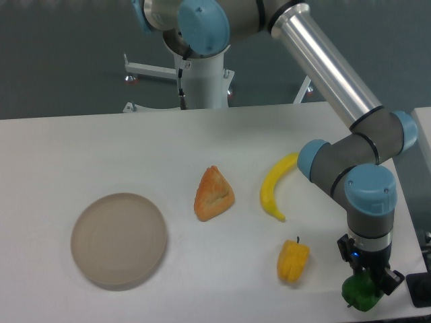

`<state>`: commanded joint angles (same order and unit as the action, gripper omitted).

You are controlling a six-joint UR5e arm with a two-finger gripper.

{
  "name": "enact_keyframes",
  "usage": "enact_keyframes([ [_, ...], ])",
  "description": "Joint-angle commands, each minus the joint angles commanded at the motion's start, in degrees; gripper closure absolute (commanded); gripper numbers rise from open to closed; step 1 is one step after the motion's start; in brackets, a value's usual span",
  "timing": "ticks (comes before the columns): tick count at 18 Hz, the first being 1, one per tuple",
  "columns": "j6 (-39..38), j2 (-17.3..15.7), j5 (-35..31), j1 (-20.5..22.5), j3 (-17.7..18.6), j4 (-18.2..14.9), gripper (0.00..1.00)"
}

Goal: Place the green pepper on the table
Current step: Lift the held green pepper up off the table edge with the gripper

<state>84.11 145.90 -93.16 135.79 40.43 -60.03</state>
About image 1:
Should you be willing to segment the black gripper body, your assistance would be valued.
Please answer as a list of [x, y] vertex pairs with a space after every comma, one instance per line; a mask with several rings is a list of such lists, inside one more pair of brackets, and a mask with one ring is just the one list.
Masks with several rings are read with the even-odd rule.
[[381, 270], [391, 267], [392, 242], [380, 243], [378, 239], [365, 239], [360, 236], [349, 236], [345, 234], [337, 241], [337, 246], [344, 262], [351, 269], [361, 265], [368, 270]]

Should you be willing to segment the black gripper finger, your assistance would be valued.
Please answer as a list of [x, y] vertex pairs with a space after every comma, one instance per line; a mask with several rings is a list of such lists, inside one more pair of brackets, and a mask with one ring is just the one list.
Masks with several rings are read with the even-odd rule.
[[399, 271], [392, 271], [389, 267], [385, 267], [378, 271], [376, 287], [379, 293], [390, 295], [404, 280], [405, 276]]
[[352, 268], [351, 278], [355, 281], [363, 281], [366, 278], [367, 270], [361, 266], [355, 266]]

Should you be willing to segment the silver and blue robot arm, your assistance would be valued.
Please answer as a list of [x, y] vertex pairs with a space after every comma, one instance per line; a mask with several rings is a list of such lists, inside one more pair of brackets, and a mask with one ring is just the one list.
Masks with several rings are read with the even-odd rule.
[[338, 240], [355, 275], [368, 272], [377, 295], [404, 280], [389, 264], [397, 193], [383, 163], [415, 142], [415, 121], [389, 112], [325, 36], [303, 1], [133, 1], [145, 33], [161, 31], [174, 55], [180, 107], [225, 108], [224, 53], [239, 40], [267, 30], [303, 68], [350, 130], [330, 144], [307, 143], [299, 170], [347, 212], [348, 232]]

